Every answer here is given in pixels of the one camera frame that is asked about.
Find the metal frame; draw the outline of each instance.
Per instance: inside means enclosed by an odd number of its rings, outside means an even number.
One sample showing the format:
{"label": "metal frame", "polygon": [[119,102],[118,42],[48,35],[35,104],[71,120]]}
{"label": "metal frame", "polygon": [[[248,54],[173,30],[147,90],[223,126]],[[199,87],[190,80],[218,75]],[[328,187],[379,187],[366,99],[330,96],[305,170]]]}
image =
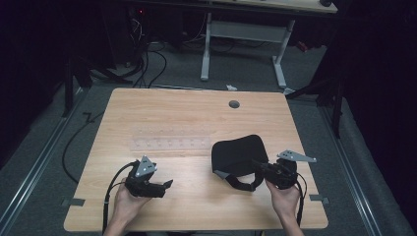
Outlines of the metal frame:
{"label": "metal frame", "polygon": [[279,50],[276,56],[272,57],[273,68],[275,69],[276,80],[278,85],[285,89],[286,82],[282,72],[281,60],[294,28],[295,20],[290,20],[286,28],[270,27],[261,25],[250,25],[231,23],[224,21],[213,21],[211,13],[208,13],[206,28],[206,45],[203,54],[201,80],[209,80],[209,58],[210,58],[210,40],[212,36],[230,37],[238,39],[248,39],[256,41],[278,42]]}
{"label": "metal frame", "polygon": [[81,103],[82,100],[86,97],[87,92],[81,88],[76,93],[76,102],[75,106],[69,111],[66,117],[62,117],[59,121],[57,127],[53,131],[51,137],[46,142],[45,147],[31,168],[29,174],[25,178],[24,182],[20,186],[15,197],[9,203],[9,206],[4,211],[3,215],[0,218],[0,235],[7,235],[11,230],[15,220],[19,216],[22,208],[25,206],[26,201],[28,200],[31,192],[39,181],[40,177],[43,174],[46,166],[49,163],[49,160],[52,157],[52,152],[55,149],[55,146],[58,143],[58,140],[61,138],[63,132],[65,131],[69,121],[71,120],[76,108]]}
{"label": "metal frame", "polygon": [[359,214],[361,215],[364,225],[368,231],[368,235],[383,235],[380,229],[380,225],[374,217],[369,201],[362,190],[352,165],[350,164],[349,158],[343,148],[343,144],[341,143],[339,137],[337,137],[333,132],[331,116],[328,113],[328,110],[325,107],[318,108],[322,118],[326,122],[328,133],[330,134],[331,139],[333,140],[333,144],[338,152],[338,159],[340,161],[342,172],[346,178],[346,183],[350,189],[353,200],[358,207]]}

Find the wrist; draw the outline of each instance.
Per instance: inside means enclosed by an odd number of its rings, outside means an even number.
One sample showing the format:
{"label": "wrist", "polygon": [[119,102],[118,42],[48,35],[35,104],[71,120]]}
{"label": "wrist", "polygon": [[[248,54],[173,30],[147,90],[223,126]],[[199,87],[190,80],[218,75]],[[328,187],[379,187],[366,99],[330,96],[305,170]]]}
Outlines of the wrist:
{"label": "wrist", "polygon": [[297,223],[297,219],[294,214],[280,215],[279,220],[281,221],[282,228],[285,231],[285,235],[288,236],[302,236],[304,235],[301,231],[300,226]]}
{"label": "wrist", "polygon": [[128,222],[113,217],[110,222],[108,222],[104,236],[122,236],[127,225]]}
{"label": "wrist", "polygon": [[296,221],[295,212],[290,210],[276,210],[276,214],[279,217],[279,220],[284,222],[290,222],[292,220]]}

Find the desk surface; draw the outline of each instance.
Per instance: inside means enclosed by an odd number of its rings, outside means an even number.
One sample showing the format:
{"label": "desk surface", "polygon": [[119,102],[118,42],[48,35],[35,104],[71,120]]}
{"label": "desk surface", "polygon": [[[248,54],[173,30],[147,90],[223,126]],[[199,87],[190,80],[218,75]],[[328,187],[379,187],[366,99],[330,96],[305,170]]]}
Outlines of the desk surface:
{"label": "desk surface", "polygon": [[318,12],[318,13],[336,13],[337,8],[334,4],[325,7],[320,4],[319,0],[209,0],[218,3],[252,5],[258,7],[281,8],[288,10]]}
{"label": "desk surface", "polygon": [[[237,100],[240,107],[229,107],[230,100]],[[172,141],[191,136],[201,137],[202,141],[198,147],[183,149],[155,148],[155,144],[148,149],[135,146],[136,141],[144,141],[152,134]],[[174,182],[164,198],[153,199],[142,209],[128,230],[281,228],[265,183],[254,193],[239,191],[211,172],[210,150],[214,143],[252,134],[263,139],[270,162],[286,149],[304,153],[281,93],[117,88],[110,97],[74,196],[86,200],[85,204],[70,206],[65,229],[100,231],[108,184],[122,166],[144,154],[158,166],[150,179],[152,183],[170,179]],[[299,163],[298,171],[307,181],[307,196],[317,194],[309,165]],[[242,181],[251,182],[253,178],[247,176]],[[113,190],[109,215],[115,193]],[[327,225],[322,203],[311,202],[307,197],[302,228]]]}

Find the metal bracket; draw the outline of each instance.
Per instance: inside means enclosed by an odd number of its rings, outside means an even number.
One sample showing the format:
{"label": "metal bracket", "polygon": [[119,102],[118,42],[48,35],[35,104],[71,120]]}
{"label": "metal bracket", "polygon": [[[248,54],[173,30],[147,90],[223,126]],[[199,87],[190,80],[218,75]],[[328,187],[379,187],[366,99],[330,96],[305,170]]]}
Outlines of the metal bracket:
{"label": "metal bracket", "polygon": [[303,155],[303,154],[297,153],[289,149],[283,151],[277,156],[283,159],[291,160],[291,161],[317,162],[317,160],[314,157],[312,158],[307,155]]}
{"label": "metal bracket", "polygon": [[230,175],[228,173],[224,173],[224,172],[219,171],[219,170],[214,170],[214,174],[218,175],[218,177],[220,177],[221,179],[225,179],[225,178],[227,178],[227,176]]}
{"label": "metal bracket", "polygon": [[323,205],[330,203],[328,198],[324,198],[322,195],[310,195],[310,201],[320,201],[323,203]]}
{"label": "metal bracket", "polygon": [[141,163],[139,164],[138,170],[135,173],[136,177],[151,174],[157,170],[156,166],[149,160],[147,156],[142,156]]}
{"label": "metal bracket", "polygon": [[85,201],[86,200],[83,200],[83,199],[64,199],[61,203],[61,206],[62,207],[68,207],[68,206],[82,207]]}

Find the transparent plastic ruler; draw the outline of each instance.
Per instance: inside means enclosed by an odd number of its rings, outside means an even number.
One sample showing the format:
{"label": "transparent plastic ruler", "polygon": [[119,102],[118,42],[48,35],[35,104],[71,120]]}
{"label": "transparent plastic ruler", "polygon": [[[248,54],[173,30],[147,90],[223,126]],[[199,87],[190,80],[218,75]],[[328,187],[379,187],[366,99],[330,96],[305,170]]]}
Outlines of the transparent plastic ruler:
{"label": "transparent plastic ruler", "polygon": [[208,126],[146,126],[135,127],[130,143],[139,150],[199,150],[210,149]]}

